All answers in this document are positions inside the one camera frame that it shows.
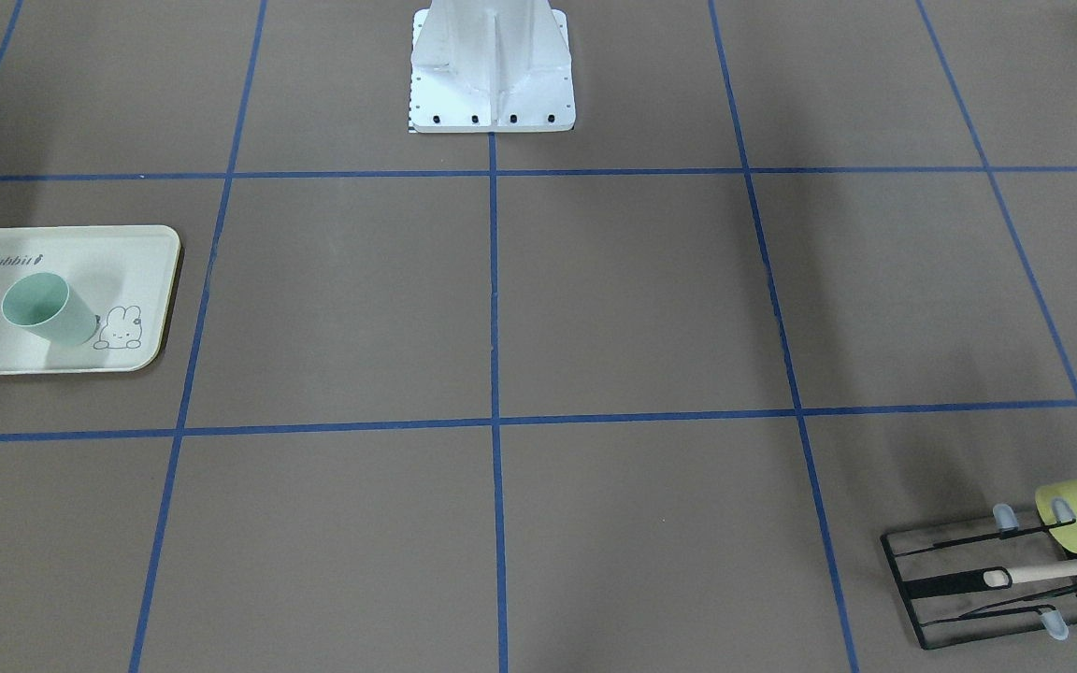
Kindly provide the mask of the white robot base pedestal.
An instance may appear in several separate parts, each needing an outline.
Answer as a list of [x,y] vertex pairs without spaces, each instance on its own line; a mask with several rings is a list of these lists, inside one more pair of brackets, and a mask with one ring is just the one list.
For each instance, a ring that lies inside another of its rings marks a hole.
[[547,1],[432,1],[411,22],[412,134],[576,126],[567,13]]

